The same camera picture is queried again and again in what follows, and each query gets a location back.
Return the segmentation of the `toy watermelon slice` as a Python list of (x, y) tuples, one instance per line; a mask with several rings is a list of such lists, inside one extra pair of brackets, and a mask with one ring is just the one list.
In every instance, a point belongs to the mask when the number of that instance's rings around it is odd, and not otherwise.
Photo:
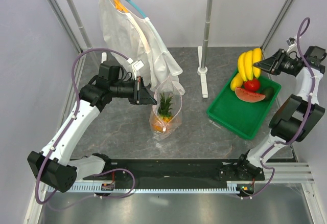
[(266, 98), (263, 94), (254, 93), (240, 87), (235, 88), (235, 95), (238, 99), (248, 103), (261, 102)]

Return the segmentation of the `clear zip top bag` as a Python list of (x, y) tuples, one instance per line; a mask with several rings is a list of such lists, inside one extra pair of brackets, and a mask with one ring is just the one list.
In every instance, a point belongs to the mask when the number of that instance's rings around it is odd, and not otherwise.
[(182, 124), (184, 88), (177, 76), (168, 76), (154, 92), (156, 105), (152, 106), (150, 127), (153, 138), (162, 141)]

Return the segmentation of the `toy pineapple orange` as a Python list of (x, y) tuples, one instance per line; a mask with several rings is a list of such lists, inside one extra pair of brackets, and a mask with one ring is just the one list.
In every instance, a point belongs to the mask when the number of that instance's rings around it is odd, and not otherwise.
[(172, 99), (170, 95), (160, 94), (160, 105), (157, 110), (157, 114), (153, 117), (151, 121), (152, 128), (156, 132), (164, 133), (166, 132), (166, 125), (172, 120)]

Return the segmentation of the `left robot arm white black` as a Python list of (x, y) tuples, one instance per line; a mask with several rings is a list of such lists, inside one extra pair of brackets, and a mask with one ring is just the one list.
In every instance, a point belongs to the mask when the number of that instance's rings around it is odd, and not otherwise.
[(72, 152), (91, 122), (114, 98), (126, 98), (133, 105), (155, 105), (143, 78), (137, 72), (144, 67), (141, 60), (127, 62), (128, 73), (121, 65), (100, 64), (99, 72), (81, 88), (72, 113), (52, 140), (41, 152), (32, 151), (27, 158), (34, 176), (62, 193), (68, 191), (76, 180), (96, 175), (102, 180), (112, 174), (112, 167), (99, 154), (85, 159), (71, 160)]

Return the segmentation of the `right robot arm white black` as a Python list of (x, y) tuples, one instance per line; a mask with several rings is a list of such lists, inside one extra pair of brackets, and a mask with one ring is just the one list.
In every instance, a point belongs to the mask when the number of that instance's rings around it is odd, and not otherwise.
[(318, 102), (318, 87), (325, 73), (325, 66), (322, 64), (325, 58), (325, 49), (310, 46), (305, 53), (298, 50), (295, 58), (279, 49), (271, 57), (255, 64), (269, 74), (286, 73), (295, 76), (295, 93), (274, 114), (266, 139), (240, 155), (235, 164), (223, 165), (219, 169), (219, 179), (251, 181), (263, 178), (265, 163), (274, 154), (294, 142), (304, 140), (325, 113)]

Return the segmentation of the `yellow toy banana bunch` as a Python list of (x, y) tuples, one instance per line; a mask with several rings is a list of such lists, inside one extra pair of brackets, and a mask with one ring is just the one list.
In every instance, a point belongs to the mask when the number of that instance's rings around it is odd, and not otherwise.
[(259, 78), (261, 70), (254, 66), (262, 60), (262, 51), (260, 48), (255, 48), (248, 52), (242, 53), (237, 62), (238, 72), (244, 82), (251, 81), (254, 78)]

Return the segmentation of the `dark green toy avocado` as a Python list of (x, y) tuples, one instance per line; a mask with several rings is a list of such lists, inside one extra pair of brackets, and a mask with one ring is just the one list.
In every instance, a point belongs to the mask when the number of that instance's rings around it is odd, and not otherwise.
[(261, 94), (264, 95), (264, 100), (271, 100), (274, 96), (274, 88), (273, 87), (267, 87), (261, 91)]

